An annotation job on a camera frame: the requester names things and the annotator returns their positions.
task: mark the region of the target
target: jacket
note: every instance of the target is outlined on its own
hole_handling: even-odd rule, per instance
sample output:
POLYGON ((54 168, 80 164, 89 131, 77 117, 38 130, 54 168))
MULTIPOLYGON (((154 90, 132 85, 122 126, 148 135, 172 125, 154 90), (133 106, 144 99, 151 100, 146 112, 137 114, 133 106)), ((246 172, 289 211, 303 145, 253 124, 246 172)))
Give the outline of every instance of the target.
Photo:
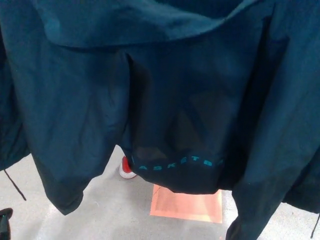
POLYGON ((65 215, 115 145, 176 193, 232 190, 228 240, 320 214, 320 2, 0 2, 0 170, 32 154, 65 215))

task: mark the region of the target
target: orange paper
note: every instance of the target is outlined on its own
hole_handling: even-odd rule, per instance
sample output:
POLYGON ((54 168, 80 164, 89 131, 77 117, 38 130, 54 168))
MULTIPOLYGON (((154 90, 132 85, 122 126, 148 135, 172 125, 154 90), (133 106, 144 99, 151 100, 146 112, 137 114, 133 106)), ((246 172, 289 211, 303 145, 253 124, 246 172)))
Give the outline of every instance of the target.
POLYGON ((214 195, 189 195, 154 185, 150 215, 221 224, 221 191, 214 195))

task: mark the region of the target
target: shoe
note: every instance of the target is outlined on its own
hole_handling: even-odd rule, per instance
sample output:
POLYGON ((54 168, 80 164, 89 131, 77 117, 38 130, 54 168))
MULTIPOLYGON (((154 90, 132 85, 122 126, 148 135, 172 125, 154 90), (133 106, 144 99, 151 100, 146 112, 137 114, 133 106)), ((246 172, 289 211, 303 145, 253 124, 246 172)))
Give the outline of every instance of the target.
POLYGON ((12 217, 12 213, 11 208, 0 210, 0 240, 11 239, 9 219, 12 217))
POLYGON ((124 179, 133 179, 135 176, 137 176, 137 174, 131 171, 128 163, 128 158, 126 156, 122 158, 122 162, 119 167, 119 173, 120 173, 120 176, 123 177, 124 179))

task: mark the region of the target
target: concrete floor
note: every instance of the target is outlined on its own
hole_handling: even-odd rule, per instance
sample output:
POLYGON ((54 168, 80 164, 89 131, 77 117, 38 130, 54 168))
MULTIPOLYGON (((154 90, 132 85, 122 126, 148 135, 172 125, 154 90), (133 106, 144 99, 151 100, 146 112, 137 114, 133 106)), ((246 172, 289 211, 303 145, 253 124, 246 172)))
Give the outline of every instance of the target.
MULTIPOLYGON (((237 216, 230 192, 222 192, 223 224, 150 216, 153 185, 122 179, 116 148, 100 177, 84 192, 81 206, 63 216, 47 199, 31 156, 8 169, 24 201, 0 172, 0 209, 13 208, 12 240, 221 240, 237 216)), ((259 240, 307 240, 317 215, 282 204, 259 240)), ((320 240, 320 226, 315 240, 320 240)))

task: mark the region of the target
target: drawstring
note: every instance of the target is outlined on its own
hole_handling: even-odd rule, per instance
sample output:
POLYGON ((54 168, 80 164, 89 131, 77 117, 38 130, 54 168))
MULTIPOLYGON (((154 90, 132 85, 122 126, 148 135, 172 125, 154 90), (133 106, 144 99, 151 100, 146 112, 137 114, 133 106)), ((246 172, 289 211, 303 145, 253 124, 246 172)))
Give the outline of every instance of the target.
POLYGON ((9 174, 7 173, 6 170, 4 170, 4 173, 6 174, 6 176, 8 177, 8 179, 11 181, 11 183, 13 184, 13 186, 15 187, 15 189, 18 191, 18 193, 21 195, 21 197, 23 198, 23 200, 27 201, 25 195, 22 193, 22 191, 18 188, 18 186, 15 184, 15 182, 11 179, 11 177, 9 176, 9 174))
POLYGON ((318 216, 318 219, 317 219, 317 221, 316 221, 316 223, 315 223, 315 226, 314 226, 314 228, 313 228, 313 231, 312 231, 312 233, 311 233, 311 237, 310 237, 311 239, 314 238, 315 231, 316 231, 317 225, 318 225, 318 223, 319 223, 319 220, 320 220, 320 214, 319 214, 319 216, 318 216))

